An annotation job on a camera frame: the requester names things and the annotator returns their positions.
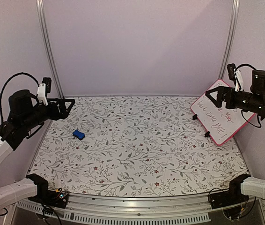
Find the pink framed whiteboard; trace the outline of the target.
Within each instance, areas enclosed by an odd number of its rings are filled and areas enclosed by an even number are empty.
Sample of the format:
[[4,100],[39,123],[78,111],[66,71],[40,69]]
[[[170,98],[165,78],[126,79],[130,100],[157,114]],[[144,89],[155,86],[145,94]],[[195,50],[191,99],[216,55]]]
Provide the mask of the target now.
[[252,112],[242,113],[240,109],[226,109],[225,105],[217,108],[205,94],[191,105],[191,111],[198,115],[198,120],[218,146],[227,142],[255,116]]

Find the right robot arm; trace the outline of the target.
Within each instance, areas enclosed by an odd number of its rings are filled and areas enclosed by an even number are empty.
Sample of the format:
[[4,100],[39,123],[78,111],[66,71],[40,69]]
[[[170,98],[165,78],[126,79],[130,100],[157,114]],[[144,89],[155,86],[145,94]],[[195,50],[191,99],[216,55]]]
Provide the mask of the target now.
[[[229,66],[228,76],[234,82],[234,88],[219,86],[207,90],[205,96],[218,108],[225,102],[227,109],[240,109],[257,114],[259,120],[265,119],[265,70],[252,70],[250,92],[241,89],[238,67]],[[227,191],[209,194],[208,200],[216,209],[245,202],[250,196],[265,199],[265,180],[242,174],[230,181]]]

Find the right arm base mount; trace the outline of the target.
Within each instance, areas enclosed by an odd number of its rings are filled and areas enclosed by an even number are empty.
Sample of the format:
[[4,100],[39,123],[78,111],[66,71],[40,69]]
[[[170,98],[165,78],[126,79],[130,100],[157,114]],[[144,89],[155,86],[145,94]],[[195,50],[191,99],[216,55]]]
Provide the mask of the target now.
[[232,194],[219,188],[213,188],[208,193],[208,201],[212,209],[222,209],[224,217],[230,221],[244,217],[249,203],[249,197],[242,194]]

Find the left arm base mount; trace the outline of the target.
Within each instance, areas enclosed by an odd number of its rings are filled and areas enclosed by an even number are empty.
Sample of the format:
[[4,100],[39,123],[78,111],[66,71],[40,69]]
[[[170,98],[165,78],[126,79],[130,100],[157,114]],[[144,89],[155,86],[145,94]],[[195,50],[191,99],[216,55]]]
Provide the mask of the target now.
[[65,209],[68,203],[69,192],[58,188],[49,190],[47,186],[37,186],[37,195],[29,197],[30,201],[42,203],[51,207]]

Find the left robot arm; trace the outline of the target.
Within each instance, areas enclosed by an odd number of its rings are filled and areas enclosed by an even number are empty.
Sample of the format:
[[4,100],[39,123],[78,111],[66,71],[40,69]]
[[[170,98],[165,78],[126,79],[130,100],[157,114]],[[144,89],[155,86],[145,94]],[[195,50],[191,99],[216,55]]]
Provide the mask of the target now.
[[[24,139],[31,138],[32,129],[39,130],[47,120],[66,119],[75,104],[74,99],[50,98],[37,101],[29,90],[19,90],[8,99],[10,113],[0,125],[0,164],[15,151]],[[67,200],[48,189],[48,181],[39,175],[27,175],[23,180],[0,187],[0,211],[25,198],[38,203],[65,208]]]

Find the blue whiteboard eraser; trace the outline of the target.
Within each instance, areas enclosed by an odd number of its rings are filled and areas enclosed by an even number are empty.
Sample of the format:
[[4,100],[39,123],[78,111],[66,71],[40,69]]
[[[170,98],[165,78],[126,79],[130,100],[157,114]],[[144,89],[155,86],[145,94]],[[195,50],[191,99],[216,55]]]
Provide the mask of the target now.
[[73,136],[79,140],[83,140],[85,138],[85,134],[83,132],[80,132],[79,130],[73,131]]

